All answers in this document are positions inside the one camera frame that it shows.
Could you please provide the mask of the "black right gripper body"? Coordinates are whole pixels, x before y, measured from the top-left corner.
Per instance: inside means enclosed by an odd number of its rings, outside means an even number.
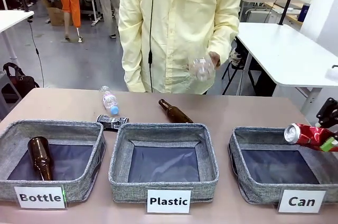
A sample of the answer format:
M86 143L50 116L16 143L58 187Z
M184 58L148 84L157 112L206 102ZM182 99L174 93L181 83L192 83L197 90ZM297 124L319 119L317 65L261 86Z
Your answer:
M329 97L317 113L316 118L318 121L321 119L329 119L331 127L337 125L337 100Z

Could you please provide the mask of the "person's left hand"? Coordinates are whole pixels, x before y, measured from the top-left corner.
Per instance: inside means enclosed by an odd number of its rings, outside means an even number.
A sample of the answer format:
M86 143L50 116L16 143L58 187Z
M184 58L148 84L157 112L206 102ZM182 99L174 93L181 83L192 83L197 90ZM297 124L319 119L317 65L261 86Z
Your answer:
M216 52L212 51L209 52L209 56L211 58L214 68L217 69L220 66L220 56Z

